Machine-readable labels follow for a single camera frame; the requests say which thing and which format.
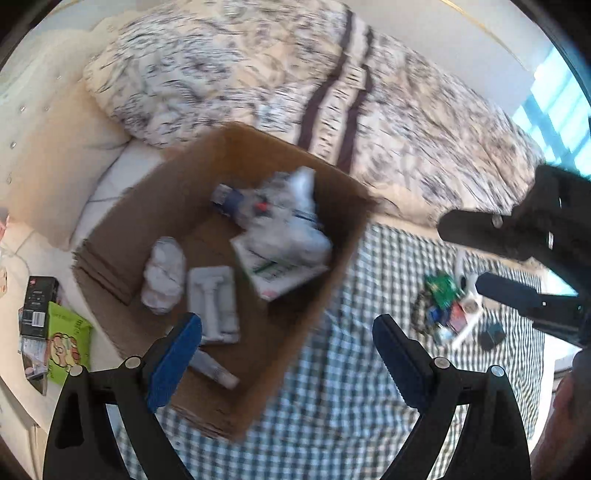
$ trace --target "patterned comforter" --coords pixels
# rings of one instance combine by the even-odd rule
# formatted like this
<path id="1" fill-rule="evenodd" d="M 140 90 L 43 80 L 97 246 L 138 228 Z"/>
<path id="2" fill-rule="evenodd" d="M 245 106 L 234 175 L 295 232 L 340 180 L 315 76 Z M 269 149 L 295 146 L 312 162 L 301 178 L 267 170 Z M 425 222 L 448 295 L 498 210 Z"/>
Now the patterned comforter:
<path id="1" fill-rule="evenodd" d="M 149 144 L 246 122 L 422 225 L 452 207 L 509 211 L 543 161 L 500 108 L 332 0 L 177 0 L 124 26 L 85 79 Z"/>

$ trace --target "tube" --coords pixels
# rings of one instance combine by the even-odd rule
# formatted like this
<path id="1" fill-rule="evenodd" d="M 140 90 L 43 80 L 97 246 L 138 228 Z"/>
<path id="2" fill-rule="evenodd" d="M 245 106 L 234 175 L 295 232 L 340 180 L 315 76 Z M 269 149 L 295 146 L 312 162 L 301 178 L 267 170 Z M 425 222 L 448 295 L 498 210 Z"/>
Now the tube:
<path id="1" fill-rule="evenodd" d="M 238 385 L 237 377 L 199 348 L 195 351 L 189 365 L 228 390 L 232 390 Z"/>

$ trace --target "crumpled paper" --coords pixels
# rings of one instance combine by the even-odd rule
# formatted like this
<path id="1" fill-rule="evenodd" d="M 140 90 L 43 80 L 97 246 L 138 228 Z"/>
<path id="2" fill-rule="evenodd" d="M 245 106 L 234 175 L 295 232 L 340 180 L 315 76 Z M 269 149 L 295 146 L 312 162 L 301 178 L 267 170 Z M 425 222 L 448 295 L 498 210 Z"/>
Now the crumpled paper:
<path id="1" fill-rule="evenodd" d="M 153 313 L 170 312 L 183 296 L 186 259 L 178 242 L 170 237 L 159 238 L 144 269 L 141 300 Z"/>

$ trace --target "black box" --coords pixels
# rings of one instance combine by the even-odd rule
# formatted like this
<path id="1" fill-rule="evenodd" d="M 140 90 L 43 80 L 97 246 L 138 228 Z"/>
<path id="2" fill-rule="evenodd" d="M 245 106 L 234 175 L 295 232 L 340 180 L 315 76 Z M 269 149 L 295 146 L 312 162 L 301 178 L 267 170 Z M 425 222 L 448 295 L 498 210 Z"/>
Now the black box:
<path id="1" fill-rule="evenodd" d="M 49 302 L 57 302 L 59 282 L 54 277 L 29 277 L 22 308 L 21 335 L 47 339 Z"/>
<path id="2" fill-rule="evenodd" d="M 480 334 L 480 346 L 484 351 L 489 352 L 505 340 L 505 337 L 503 326 L 500 323 L 493 323 Z"/>

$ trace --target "blue gripper pad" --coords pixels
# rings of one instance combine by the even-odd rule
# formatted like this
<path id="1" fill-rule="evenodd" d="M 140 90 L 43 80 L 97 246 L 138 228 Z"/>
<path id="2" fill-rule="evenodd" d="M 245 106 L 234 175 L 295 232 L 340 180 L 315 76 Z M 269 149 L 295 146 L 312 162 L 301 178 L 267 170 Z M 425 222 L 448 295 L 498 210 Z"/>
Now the blue gripper pad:
<path id="1" fill-rule="evenodd" d="M 201 343 L 201 318 L 193 315 L 176 340 L 168 347 L 150 378 L 146 402 L 152 412 L 170 401 L 195 350 Z"/>
<path id="2" fill-rule="evenodd" d="M 372 328 L 374 345 L 402 399 L 423 413 L 433 387 L 431 355 L 416 340 L 409 340 L 390 315 L 380 315 Z"/>

